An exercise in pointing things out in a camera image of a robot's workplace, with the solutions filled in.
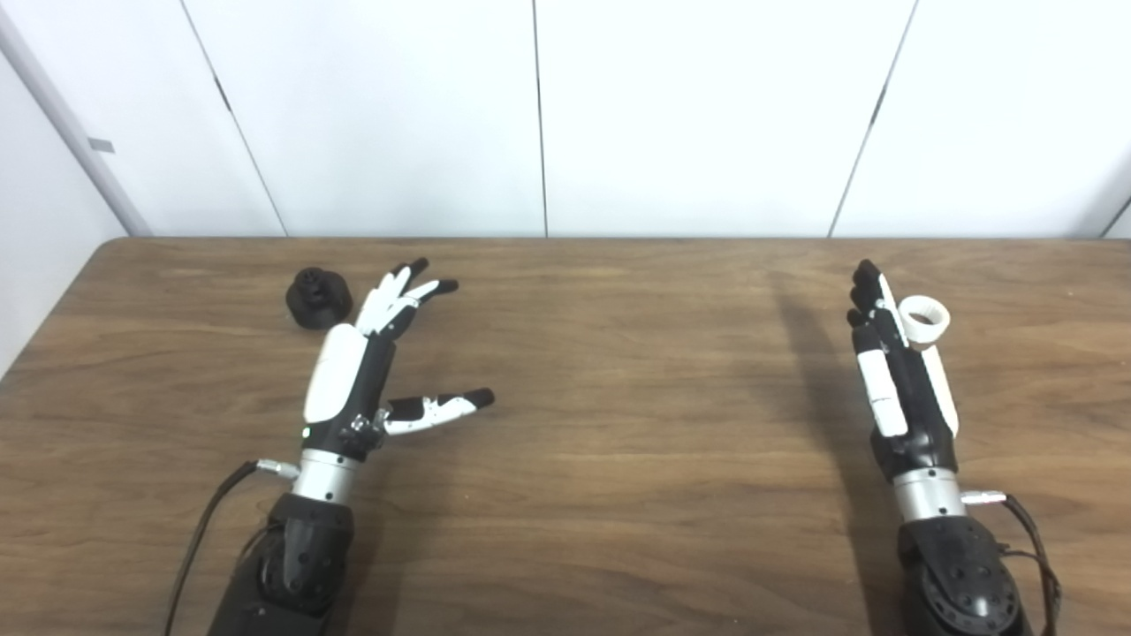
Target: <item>black fingertip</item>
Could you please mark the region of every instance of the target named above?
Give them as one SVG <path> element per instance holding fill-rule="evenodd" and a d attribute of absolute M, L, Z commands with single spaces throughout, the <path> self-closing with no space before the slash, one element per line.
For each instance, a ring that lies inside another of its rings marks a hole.
<path fill-rule="evenodd" d="M 875 333 L 875 329 L 869 326 L 860 326 L 852 330 L 852 347 L 856 350 L 856 353 L 864 353 L 865 351 L 883 349 L 883 344 L 880 342 L 880 334 Z"/>
<path fill-rule="evenodd" d="M 848 298 L 852 299 L 852 303 L 856 306 L 861 312 L 871 311 L 875 307 L 875 299 L 869 294 L 864 287 L 853 287 L 848 292 Z"/>
<path fill-rule="evenodd" d="M 408 268 L 413 272 L 413 276 L 415 277 L 420 276 L 421 272 L 428 269 L 428 266 L 429 266 L 428 259 L 422 256 L 416 260 L 412 261 Z"/>
<path fill-rule="evenodd" d="M 440 283 L 440 285 L 437 286 L 434 292 L 432 292 L 433 294 L 450 294 L 459 289 L 459 281 L 454 281 L 451 278 L 444 278 L 442 281 L 438 281 L 438 283 Z"/>
<path fill-rule="evenodd" d="M 880 278 L 880 268 L 869 259 L 860 261 L 856 270 L 853 272 L 852 282 L 861 286 L 871 286 Z"/>
<path fill-rule="evenodd" d="M 494 392 L 489 388 L 477 388 L 465 393 L 464 399 L 474 404 L 476 409 L 483 409 L 494 404 Z"/>
<path fill-rule="evenodd" d="M 848 310 L 848 325 L 851 327 L 863 327 L 866 324 L 867 324 L 867 318 L 865 318 L 864 315 L 860 312 L 860 310 L 857 309 Z"/>

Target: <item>black forearm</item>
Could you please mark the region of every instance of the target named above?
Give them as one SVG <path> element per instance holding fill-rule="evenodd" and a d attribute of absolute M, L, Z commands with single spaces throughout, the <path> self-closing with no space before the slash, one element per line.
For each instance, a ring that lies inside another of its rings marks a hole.
<path fill-rule="evenodd" d="M 347 506 L 291 493 L 236 566 L 209 636 L 308 636 L 326 628 L 353 540 Z"/>

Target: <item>metal cylinder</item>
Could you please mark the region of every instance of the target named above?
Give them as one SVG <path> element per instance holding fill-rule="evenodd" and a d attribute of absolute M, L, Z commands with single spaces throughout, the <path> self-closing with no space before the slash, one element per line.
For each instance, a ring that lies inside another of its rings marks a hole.
<path fill-rule="evenodd" d="M 343 506 L 349 502 L 349 490 L 361 462 L 336 453 L 308 448 L 302 452 L 302 471 L 291 492 L 308 499 Z"/>
<path fill-rule="evenodd" d="M 896 501 L 904 523 L 934 517 L 965 516 L 961 491 L 955 473 L 947 469 L 918 469 L 895 480 Z"/>

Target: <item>door hinge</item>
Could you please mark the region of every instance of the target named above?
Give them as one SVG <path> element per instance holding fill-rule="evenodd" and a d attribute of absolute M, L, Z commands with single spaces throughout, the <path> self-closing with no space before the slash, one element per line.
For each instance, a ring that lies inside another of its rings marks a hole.
<path fill-rule="evenodd" d="M 232 112 L 232 104 L 227 103 L 227 94 L 224 93 L 224 86 L 221 85 L 219 78 L 214 75 L 213 81 L 216 83 L 216 89 L 219 91 L 219 98 L 224 100 L 224 108 L 227 109 L 227 112 Z"/>
<path fill-rule="evenodd" d="M 872 110 L 872 119 L 867 122 L 869 127 L 875 124 L 875 118 L 880 115 L 880 106 L 883 105 L 883 97 L 888 94 L 888 83 L 883 83 L 883 88 L 880 88 L 880 96 L 875 100 L 875 108 Z"/>

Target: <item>gray strip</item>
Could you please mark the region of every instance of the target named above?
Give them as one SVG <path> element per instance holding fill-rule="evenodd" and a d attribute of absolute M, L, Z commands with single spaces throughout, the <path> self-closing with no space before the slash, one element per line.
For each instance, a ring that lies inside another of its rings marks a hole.
<path fill-rule="evenodd" d="M 546 206 L 546 140 L 542 131 L 542 63 L 538 60 L 538 1 L 530 0 L 534 17 L 534 86 L 538 93 L 538 160 L 542 162 L 542 224 L 550 238 L 550 212 Z"/>
<path fill-rule="evenodd" d="M 267 195 L 267 201 L 271 204 L 271 212 L 275 213 L 275 218 L 279 222 L 279 229 L 283 230 L 284 237 L 290 237 L 291 233 L 287 232 L 286 223 L 283 222 L 283 215 L 279 214 L 279 207 L 275 205 L 275 197 L 271 196 L 271 189 L 267 187 L 267 180 L 264 179 L 264 172 L 259 170 L 259 162 L 256 161 L 256 155 L 251 152 L 251 146 L 248 145 L 248 137 L 243 134 L 243 127 L 240 126 L 240 120 L 235 117 L 235 110 L 232 109 L 232 104 L 227 100 L 227 93 L 224 92 L 224 86 L 219 83 L 219 76 L 216 75 L 216 68 L 213 67 L 211 58 L 208 57 L 205 43 L 200 40 L 200 33 L 197 31 L 197 23 L 192 22 L 192 15 L 189 14 L 189 8 L 184 5 L 184 0 L 180 0 L 180 2 L 181 10 L 184 11 L 184 19 L 189 20 L 189 28 L 192 29 L 192 37 L 197 40 L 197 46 L 200 46 L 200 54 L 204 55 L 205 63 L 208 65 L 208 71 L 213 74 L 213 81 L 216 83 L 216 88 L 219 91 L 221 98 L 224 101 L 224 108 L 226 108 L 228 114 L 232 115 L 232 121 L 235 123 L 235 131 L 240 134 L 240 141 L 243 143 L 243 149 L 248 153 L 248 158 L 251 160 L 251 167 L 256 170 L 256 175 L 259 177 L 259 184 L 264 187 L 264 194 Z"/>
<path fill-rule="evenodd" d="M 94 137 L 87 137 L 86 140 L 90 144 L 92 151 L 114 154 L 114 143 L 110 139 L 95 139 Z"/>
<path fill-rule="evenodd" d="M 904 34 L 899 36 L 899 45 L 896 46 L 896 54 L 891 57 L 891 66 L 888 67 L 888 76 L 883 78 L 883 86 L 880 88 L 880 96 L 875 101 L 875 109 L 872 110 L 872 119 L 867 123 L 867 130 L 864 131 L 864 138 L 860 143 L 860 149 L 856 151 L 856 160 L 852 162 L 852 170 L 848 172 L 848 181 L 845 183 L 844 192 L 840 194 L 840 201 L 837 204 L 837 212 L 832 215 L 832 223 L 829 225 L 829 233 L 826 238 L 831 239 L 832 232 L 837 229 L 837 222 L 840 221 L 840 212 L 845 207 L 845 199 L 848 198 L 848 190 L 852 188 L 852 180 L 856 177 L 856 169 L 860 167 L 860 158 L 864 156 L 864 148 L 867 146 L 867 139 L 872 136 L 872 128 L 875 126 L 875 120 L 880 115 L 880 106 L 883 105 L 883 98 L 888 95 L 888 84 L 891 81 L 891 74 L 896 70 L 896 63 L 899 61 L 899 52 L 904 50 L 904 42 L 907 40 L 907 33 L 912 29 L 912 22 L 915 20 L 915 9 L 918 8 L 918 0 L 915 0 L 915 5 L 912 6 L 912 12 L 907 16 L 907 24 L 904 26 Z"/>

